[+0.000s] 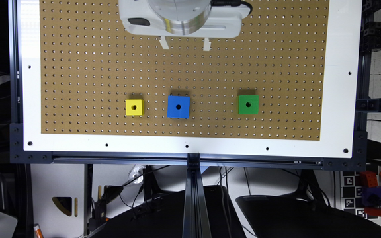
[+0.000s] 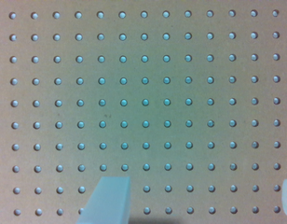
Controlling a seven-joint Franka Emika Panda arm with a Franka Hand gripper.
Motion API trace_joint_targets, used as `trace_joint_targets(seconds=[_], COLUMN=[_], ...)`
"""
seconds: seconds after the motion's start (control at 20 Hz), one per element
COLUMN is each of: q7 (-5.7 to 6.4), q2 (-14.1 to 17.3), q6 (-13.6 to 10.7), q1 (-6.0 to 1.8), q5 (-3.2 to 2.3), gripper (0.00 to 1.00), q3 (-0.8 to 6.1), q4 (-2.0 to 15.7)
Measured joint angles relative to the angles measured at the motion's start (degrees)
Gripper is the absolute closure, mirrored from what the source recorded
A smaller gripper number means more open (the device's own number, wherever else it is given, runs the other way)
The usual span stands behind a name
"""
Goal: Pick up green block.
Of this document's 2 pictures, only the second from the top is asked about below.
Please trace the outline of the translucent gripper left finger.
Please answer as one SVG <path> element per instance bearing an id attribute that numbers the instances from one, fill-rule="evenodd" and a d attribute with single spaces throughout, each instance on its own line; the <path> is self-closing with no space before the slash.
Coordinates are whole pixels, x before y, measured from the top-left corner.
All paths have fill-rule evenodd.
<path id="1" fill-rule="evenodd" d="M 76 224 L 129 224 L 130 178 L 103 176 Z"/>

